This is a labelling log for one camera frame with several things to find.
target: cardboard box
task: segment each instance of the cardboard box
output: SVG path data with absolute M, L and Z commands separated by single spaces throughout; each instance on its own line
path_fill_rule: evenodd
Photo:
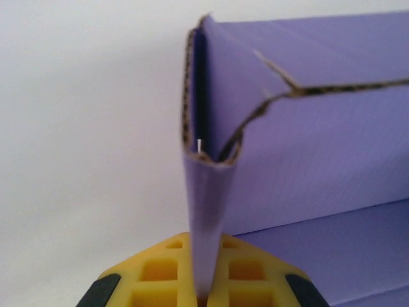
M 309 273 L 332 306 L 408 306 L 409 206 L 391 204 L 409 198 L 408 29 L 399 12 L 206 16 L 190 32 L 195 283 L 211 281 L 221 232 L 263 230 L 241 237 Z

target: white wall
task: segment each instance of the white wall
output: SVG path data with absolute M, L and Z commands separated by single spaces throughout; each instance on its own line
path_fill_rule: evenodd
M 75 306 L 106 268 L 187 230 L 185 34 L 407 0 L 0 3 L 0 306 Z

